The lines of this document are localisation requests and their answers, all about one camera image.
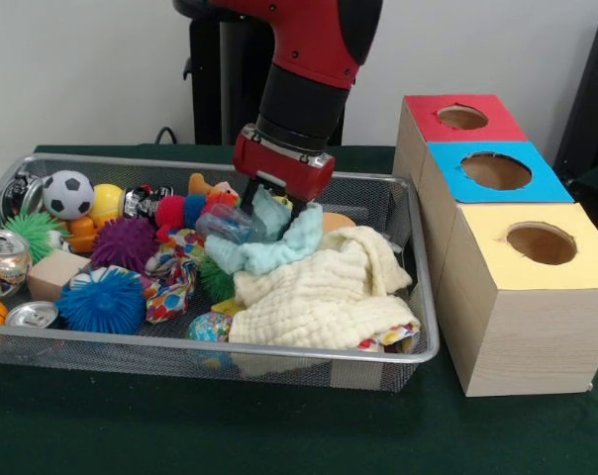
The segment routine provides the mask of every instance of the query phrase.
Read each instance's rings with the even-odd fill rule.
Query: blue box top
[[[573,203],[530,142],[429,143],[459,203]]]

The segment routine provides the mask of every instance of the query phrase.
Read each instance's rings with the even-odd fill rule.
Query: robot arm
[[[250,178],[250,211],[258,182],[282,190],[299,213],[328,185],[334,158],[324,153],[358,68],[373,41],[382,0],[210,0],[262,19],[275,53],[255,125],[236,142],[234,165]]]

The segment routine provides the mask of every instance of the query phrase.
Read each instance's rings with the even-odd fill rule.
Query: spiky ball
[[[68,328],[78,332],[133,334],[145,319],[139,275],[121,270],[91,273],[66,286],[54,304]]]
[[[223,302],[236,295],[233,277],[218,267],[218,264],[208,255],[200,262],[200,283],[207,295],[214,302]]]
[[[154,228],[147,219],[118,218],[99,230],[90,260],[95,266],[118,265],[145,273],[145,264],[157,249]]]
[[[68,236],[63,223],[52,218],[48,213],[18,215],[10,218],[4,225],[4,229],[20,235],[29,242],[33,263],[39,262],[54,248],[58,248],[57,245],[51,245],[51,233],[55,235],[59,233],[63,238]]]

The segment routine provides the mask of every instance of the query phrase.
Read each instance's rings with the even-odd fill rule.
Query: white towel
[[[411,277],[372,228],[336,230],[311,256],[265,275],[238,272],[235,283],[247,309],[235,315],[231,342],[350,349],[391,327],[420,324],[389,295]]]

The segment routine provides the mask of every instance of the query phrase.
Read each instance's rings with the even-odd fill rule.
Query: metal basket
[[[40,176],[72,169],[84,173],[93,183],[113,183],[122,188],[142,183],[168,184],[178,194],[186,194],[189,175],[195,171],[202,172],[211,183],[229,181],[237,190],[246,186],[243,176],[224,165],[34,154],[17,161],[6,172],[0,181],[0,198],[19,169]],[[389,235],[405,249],[403,256],[409,255],[403,257],[414,278],[408,303],[422,323],[411,354],[183,339],[191,321],[209,311],[210,302],[200,291],[195,292],[185,315],[157,325],[143,324],[136,335],[0,327],[0,363],[399,391],[417,365],[433,358],[439,346],[416,192],[407,181],[392,176],[337,173],[319,202],[325,211],[346,214],[359,225]],[[28,300],[24,290],[6,304],[11,308]],[[233,364],[236,358],[242,365],[256,365],[267,372],[249,378]]]

